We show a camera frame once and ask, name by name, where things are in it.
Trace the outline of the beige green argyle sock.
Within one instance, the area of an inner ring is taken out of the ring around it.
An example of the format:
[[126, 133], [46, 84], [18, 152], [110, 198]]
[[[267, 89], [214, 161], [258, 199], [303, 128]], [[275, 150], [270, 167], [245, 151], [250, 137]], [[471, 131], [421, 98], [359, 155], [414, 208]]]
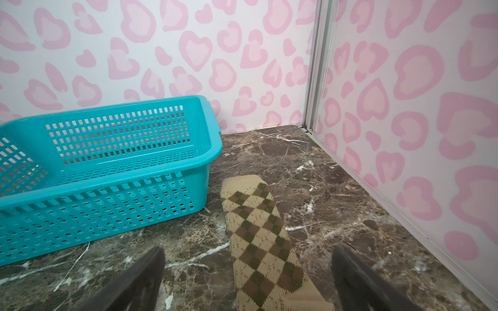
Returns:
[[334, 310], [302, 269], [266, 182], [227, 178], [220, 197], [239, 310]]

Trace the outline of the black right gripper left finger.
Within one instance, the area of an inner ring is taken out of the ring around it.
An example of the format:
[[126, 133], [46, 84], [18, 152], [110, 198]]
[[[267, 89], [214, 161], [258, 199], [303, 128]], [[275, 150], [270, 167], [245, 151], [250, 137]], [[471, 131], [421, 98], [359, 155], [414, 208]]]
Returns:
[[164, 266], [164, 251], [161, 247], [155, 246], [99, 293], [88, 299], [80, 309], [154, 310]]

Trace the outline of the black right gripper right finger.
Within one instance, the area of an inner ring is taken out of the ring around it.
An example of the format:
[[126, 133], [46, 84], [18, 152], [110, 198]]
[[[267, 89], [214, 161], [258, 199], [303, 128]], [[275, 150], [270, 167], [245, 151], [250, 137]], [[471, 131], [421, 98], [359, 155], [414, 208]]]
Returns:
[[422, 310], [346, 246], [334, 247], [331, 272], [343, 310]]

